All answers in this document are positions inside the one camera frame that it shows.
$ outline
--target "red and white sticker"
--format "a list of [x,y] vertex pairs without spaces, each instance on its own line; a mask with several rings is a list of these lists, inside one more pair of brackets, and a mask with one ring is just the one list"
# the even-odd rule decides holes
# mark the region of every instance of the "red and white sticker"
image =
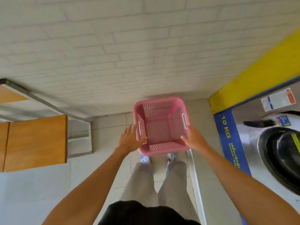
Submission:
[[292,90],[288,87],[287,89],[262,98],[261,102],[265,112],[268,112],[274,109],[295,104],[296,100],[292,93]]

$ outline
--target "plastic basket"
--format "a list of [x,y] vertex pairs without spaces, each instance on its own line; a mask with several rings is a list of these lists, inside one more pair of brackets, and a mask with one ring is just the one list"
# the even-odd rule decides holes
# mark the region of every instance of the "plastic basket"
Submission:
[[137,102],[133,108],[133,119],[138,125],[137,139],[148,137],[139,148],[142,155],[189,149],[180,138],[187,135],[187,125],[190,124],[182,99],[171,97]]

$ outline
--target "hand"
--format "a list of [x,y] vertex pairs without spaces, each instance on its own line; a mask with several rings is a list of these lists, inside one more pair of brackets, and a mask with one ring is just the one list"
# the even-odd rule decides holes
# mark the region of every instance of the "hand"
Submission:
[[132,125],[129,125],[129,127],[125,129],[119,141],[119,146],[116,148],[116,151],[120,151],[125,155],[137,150],[147,140],[146,136],[137,140],[137,125],[133,125],[132,129],[131,126]]
[[193,148],[199,152],[204,152],[208,148],[210,148],[207,141],[204,139],[202,134],[195,127],[188,125],[187,126],[187,135],[188,135],[188,138],[186,136],[181,136],[181,139],[190,148]]

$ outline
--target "person's left hand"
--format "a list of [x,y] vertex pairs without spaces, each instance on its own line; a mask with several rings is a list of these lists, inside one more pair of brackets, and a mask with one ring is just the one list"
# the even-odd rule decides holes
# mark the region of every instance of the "person's left hand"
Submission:
[[146,136],[143,136],[140,140],[137,140],[137,125],[129,125],[124,131],[119,141],[119,146],[116,150],[122,153],[129,154],[132,151],[137,150],[147,140]]

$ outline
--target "leg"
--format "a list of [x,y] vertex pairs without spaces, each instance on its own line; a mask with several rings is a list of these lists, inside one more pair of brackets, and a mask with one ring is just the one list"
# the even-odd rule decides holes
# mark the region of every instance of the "leg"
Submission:
[[184,219],[200,223],[197,212],[187,193],[187,166],[182,161],[168,165],[167,177],[158,192],[161,206],[168,206],[178,212]]
[[145,207],[158,206],[158,195],[154,189],[153,166],[150,163],[137,163],[120,200],[135,200]]

